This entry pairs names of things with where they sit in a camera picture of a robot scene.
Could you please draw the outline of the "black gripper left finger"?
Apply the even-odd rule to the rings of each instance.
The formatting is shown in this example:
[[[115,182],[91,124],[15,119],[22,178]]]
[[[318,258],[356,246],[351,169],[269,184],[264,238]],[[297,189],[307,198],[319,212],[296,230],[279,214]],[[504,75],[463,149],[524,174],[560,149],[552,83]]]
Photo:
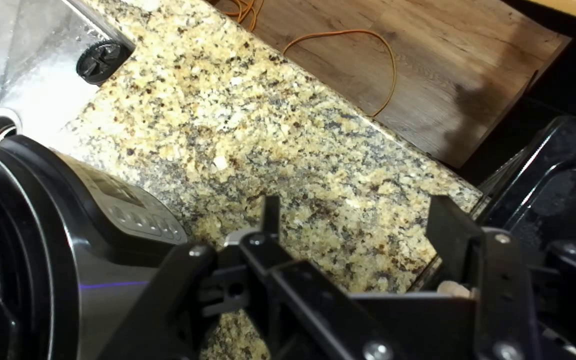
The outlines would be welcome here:
[[[249,318],[274,360],[395,360],[395,342],[367,309],[283,249],[276,195],[260,226],[227,246],[176,246],[100,360],[197,360],[227,312]]]

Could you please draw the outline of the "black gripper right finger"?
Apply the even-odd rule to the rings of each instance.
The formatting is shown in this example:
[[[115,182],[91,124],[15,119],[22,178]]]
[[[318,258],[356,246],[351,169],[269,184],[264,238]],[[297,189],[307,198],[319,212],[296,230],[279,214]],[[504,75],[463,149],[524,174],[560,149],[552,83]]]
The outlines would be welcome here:
[[[534,264],[515,233],[475,223],[450,195],[430,200],[426,238],[473,288],[477,357],[576,360],[576,242],[549,242]]]

